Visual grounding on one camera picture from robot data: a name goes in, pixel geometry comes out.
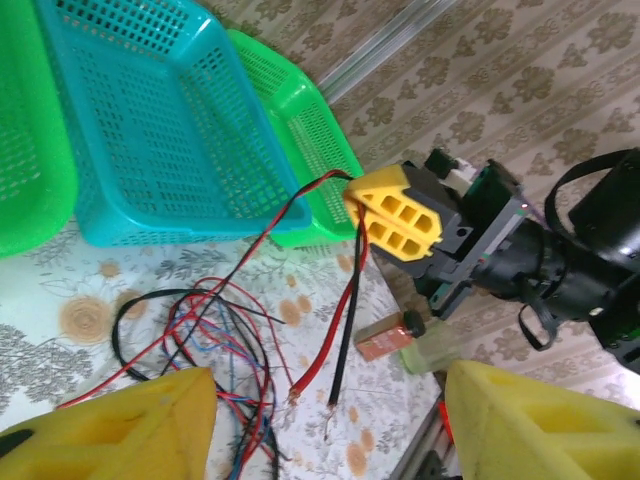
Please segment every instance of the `plastic basket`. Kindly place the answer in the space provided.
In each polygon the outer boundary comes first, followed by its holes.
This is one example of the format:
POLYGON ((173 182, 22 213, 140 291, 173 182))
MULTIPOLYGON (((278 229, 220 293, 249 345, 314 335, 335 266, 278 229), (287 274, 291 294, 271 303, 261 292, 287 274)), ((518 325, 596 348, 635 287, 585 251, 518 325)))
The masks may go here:
POLYGON ((77 196, 73 155, 29 0, 0 1, 0 258, 46 242, 77 196))
MULTIPOLYGON (((362 168, 316 86, 293 63, 242 32, 229 36, 258 92, 278 140, 300 184, 332 168, 352 176, 362 168)), ((272 235, 283 247, 321 245, 351 239, 355 231, 344 208, 345 182, 331 180, 306 197, 312 222, 303 230, 272 235)))
MULTIPOLYGON (((259 233, 298 190, 220 23, 180 0, 35 0, 96 246, 259 233)), ((296 202, 278 231, 306 227, 296 202)))

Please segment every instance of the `green plastic basket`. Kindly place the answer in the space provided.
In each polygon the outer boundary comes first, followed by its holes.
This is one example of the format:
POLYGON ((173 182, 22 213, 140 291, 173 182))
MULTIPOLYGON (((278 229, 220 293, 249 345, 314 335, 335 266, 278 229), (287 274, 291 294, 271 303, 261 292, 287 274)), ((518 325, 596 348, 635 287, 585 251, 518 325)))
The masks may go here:
POLYGON ((31 0, 0 1, 0 258, 53 237, 77 178, 31 0))
MULTIPOLYGON (((327 102, 302 70, 242 32, 229 30, 229 36, 300 185, 332 168, 353 177, 362 175, 327 102)), ((272 235, 273 240, 283 247, 301 247, 353 238, 355 231, 342 201, 344 188, 344 181, 332 180, 309 193, 311 226, 272 235)))

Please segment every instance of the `black strap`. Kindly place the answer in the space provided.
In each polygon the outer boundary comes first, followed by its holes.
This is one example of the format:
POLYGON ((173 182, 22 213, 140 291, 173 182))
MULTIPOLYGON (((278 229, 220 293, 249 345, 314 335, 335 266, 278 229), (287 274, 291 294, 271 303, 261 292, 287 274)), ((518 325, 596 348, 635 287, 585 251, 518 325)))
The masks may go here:
POLYGON ((518 313, 518 324, 520 325, 520 330, 522 330, 522 334, 535 350, 538 352, 547 350, 551 345, 553 345, 553 342, 555 342, 556 337, 558 336, 560 321, 549 311, 549 308, 545 305, 542 298, 540 298, 531 285, 529 285, 526 278, 522 278, 520 280, 520 292, 522 300, 526 304, 518 313), (540 325, 544 331, 547 332, 547 335, 549 335, 547 343, 542 343, 524 323, 522 313, 527 307, 531 307, 531 310, 533 310, 537 315, 540 325))
POLYGON ((556 196, 558 194, 558 190, 560 190, 560 187, 563 185, 573 182, 581 177, 615 167, 618 163, 624 161, 633 151, 633 149, 619 150, 617 152, 611 152, 605 155, 600 155, 599 157, 594 157, 570 168, 569 171, 560 177, 560 180, 558 180, 558 182, 553 186, 551 192, 549 192, 549 195, 547 195, 547 198, 544 200, 544 216, 551 231, 564 237, 575 245, 589 250, 580 240, 572 235, 560 221, 560 218, 558 217, 558 210, 556 208, 556 196))

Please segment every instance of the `blue plastic basket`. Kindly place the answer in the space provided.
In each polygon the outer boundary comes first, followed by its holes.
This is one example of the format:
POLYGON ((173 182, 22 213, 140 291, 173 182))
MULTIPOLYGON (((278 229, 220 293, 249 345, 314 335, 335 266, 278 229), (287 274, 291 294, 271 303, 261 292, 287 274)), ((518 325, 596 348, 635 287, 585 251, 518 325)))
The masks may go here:
MULTIPOLYGON (((35 0, 96 246, 264 230, 298 190, 226 32, 180 0, 35 0)), ((297 201, 276 231, 311 222, 297 201)))

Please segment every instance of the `floral tablecloth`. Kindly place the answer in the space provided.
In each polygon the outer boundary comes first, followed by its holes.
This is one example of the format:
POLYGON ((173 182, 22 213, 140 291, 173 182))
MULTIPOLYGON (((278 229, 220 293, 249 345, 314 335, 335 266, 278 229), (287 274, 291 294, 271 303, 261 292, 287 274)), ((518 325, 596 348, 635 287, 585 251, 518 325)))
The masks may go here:
MULTIPOLYGON (((223 276, 248 245, 238 241, 97 249, 84 242, 72 221, 42 248, 0 260, 0 428, 51 411, 117 369, 108 341, 117 306, 158 288, 187 287, 203 276, 223 276)), ((286 322, 276 330, 294 380, 318 352, 350 277, 352 251, 352 243, 282 250, 268 242, 234 277, 270 314, 286 322)), ((156 300, 128 312, 122 336, 129 358, 159 335, 167 306, 168 301, 156 300)), ((378 268, 369 263, 354 329, 397 308, 378 268)), ((258 321, 269 339, 265 322, 258 321)), ((283 462, 285 480, 387 477, 439 393, 431 375, 408 375, 395 356, 365 363, 352 346, 339 407, 328 420, 337 343, 295 408, 284 401, 289 384, 274 344, 266 344, 280 402, 275 430, 282 452, 291 459, 283 462)), ((160 355, 155 352, 146 365, 161 366, 166 360, 160 355)), ((203 355, 216 380, 229 386, 227 354, 203 355)), ((238 387, 249 376, 236 365, 234 378, 238 387)), ((128 384, 122 378, 109 388, 128 384)), ((230 471, 235 431, 231 414, 220 403, 207 478, 223 478, 230 471)), ((266 456, 260 452, 254 457, 243 478, 267 476, 266 456)))

